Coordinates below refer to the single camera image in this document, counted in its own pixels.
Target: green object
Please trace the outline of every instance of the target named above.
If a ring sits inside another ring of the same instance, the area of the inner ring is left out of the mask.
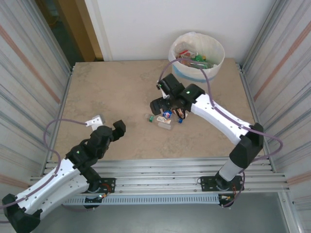
[[[152,122],[152,121],[154,120],[154,117],[155,117],[155,116],[150,116],[149,122]]]
[[[203,62],[203,57],[201,55],[196,55],[195,58],[194,58],[195,61],[197,62]]]

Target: trash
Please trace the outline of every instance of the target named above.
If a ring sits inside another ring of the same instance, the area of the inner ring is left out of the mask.
[[[192,53],[192,52],[190,53],[188,50],[185,50],[185,51],[179,53],[176,58],[180,58],[180,57],[181,58],[188,58],[188,59],[191,59],[191,60],[196,61],[196,62],[201,62],[201,64],[195,64],[195,63],[191,63],[190,61],[179,61],[181,64],[183,64],[185,66],[196,68],[196,69],[201,69],[201,68],[202,69],[211,69],[211,68],[217,66],[216,64],[213,64],[211,62],[207,62],[205,56],[201,56],[199,54],[194,56],[194,53]]]
[[[178,52],[182,49],[189,50],[193,54],[200,55],[197,59],[202,58],[204,62],[210,64],[204,64],[207,69],[203,69],[206,73],[209,81],[216,77],[224,58],[225,51],[223,46],[214,38],[200,34],[200,33],[186,33],[178,37],[172,44],[169,50],[169,61],[176,59],[180,56]],[[191,64],[186,65],[182,62],[175,62],[172,64],[172,74],[184,85],[188,86],[191,83],[195,83],[203,90],[207,91],[207,84],[204,75],[198,67],[192,67]]]
[[[172,116],[172,112],[169,111],[169,110],[165,111],[165,112],[162,113],[162,116],[169,119]]]
[[[145,118],[148,122],[156,124],[158,127],[171,130],[173,127],[173,121],[171,119],[166,119],[163,116],[155,116],[152,114],[145,114]]]

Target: metal frame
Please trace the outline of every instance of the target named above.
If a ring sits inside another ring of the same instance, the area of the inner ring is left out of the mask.
[[[70,198],[64,205],[94,205],[86,203],[84,196]],[[219,204],[217,194],[176,195],[109,195],[96,205],[155,205],[155,204]]]
[[[98,161],[93,168],[101,177],[117,178],[115,193],[111,195],[202,194],[198,179],[201,176],[215,175],[227,160],[227,157],[216,157]],[[56,164],[48,161],[46,173]],[[274,173],[269,160],[254,162],[245,174],[244,192],[289,191],[284,174]],[[32,177],[31,182],[35,183],[39,179],[40,177]]]
[[[68,79],[68,82],[67,82],[67,85],[66,85],[66,88],[65,88],[65,93],[64,93],[64,96],[62,98],[62,102],[61,102],[61,105],[60,105],[60,108],[59,108],[59,112],[58,112],[58,115],[57,115],[56,119],[62,118],[64,109],[65,109],[66,99],[67,99],[68,92],[69,92],[69,87],[70,87],[70,84],[71,84],[72,72],[71,72],[71,75],[69,76],[69,79]],[[57,138],[59,127],[60,127],[60,123],[61,123],[60,121],[55,122],[55,126],[54,126],[54,129],[53,129],[53,132],[52,132],[52,134],[50,136],[51,139],[50,139],[50,142],[49,142],[49,148],[54,148],[54,146],[55,146],[56,138]],[[44,170],[45,170],[45,165],[46,165],[47,161],[52,158],[52,155],[53,155],[53,152],[48,150],[47,153],[46,153],[46,156],[45,156],[46,160],[42,164],[42,167],[40,169],[40,173],[39,174],[41,176],[43,176],[43,173],[44,173]]]
[[[254,120],[256,122],[260,123],[258,114],[256,112],[256,109],[255,109],[255,106],[254,106],[254,103],[253,103],[253,99],[252,99],[251,93],[249,91],[249,87],[248,87],[247,81],[246,81],[246,78],[245,78],[245,72],[244,72],[244,70],[241,70],[239,64],[237,64],[237,68],[238,68],[238,71],[239,71],[239,74],[240,74],[240,78],[241,78],[241,81],[242,81],[242,84],[243,84],[243,87],[244,87],[244,90],[245,90],[245,93],[246,93],[246,97],[247,97],[249,106],[250,106],[252,114],[253,114],[253,118],[254,118]],[[264,140],[264,143],[263,143],[263,151],[264,151],[265,154],[269,154],[270,153],[270,150],[269,150],[269,147],[268,147],[268,144],[267,144],[266,140]],[[273,172],[276,172],[275,171],[274,161],[271,158],[269,160],[270,160]],[[285,219],[286,219],[286,222],[287,222],[287,225],[288,225],[290,233],[303,233],[304,230],[303,230],[301,221],[300,221],[300,219],[298,217],[298,214],[296,212],[296,209],[292,205],[292,198],[290,197],[290,194],[289,193],[284,193],[282,191],[279,191],[278,192],[278,197],[279,197],[279,200],[280,200],[280,203],[281,203],[281,206],[282,206],[282,210],[283,210],[283,213],[284,213],[284,216],[285,216]]]

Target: plastic bag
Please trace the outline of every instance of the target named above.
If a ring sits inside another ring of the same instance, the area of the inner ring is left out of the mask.
[[[225,58],[225,50],[223,46],[216,39],[208,35],[195,32],[186,33],[178,37],[172,44],[169,51],[169,61],[176,59],[178,53],[175,52],[175,47],[182,42],[194,47],[198,54],[205,56],[208,61],[217,65],[213,68],[203,70],[207,74],[208,79],[212,81],[218,73]],[[180,78],[188,79],[192,83],[206,83],[205,77],[201,70],[185,66],[179,62],[173,63],[173,72]]]

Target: white wall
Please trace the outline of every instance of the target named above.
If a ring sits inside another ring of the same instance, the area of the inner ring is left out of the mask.
[[[274,0],[86,0],[104,59],[166,59],[173,41],[210,35],[241,62]]]

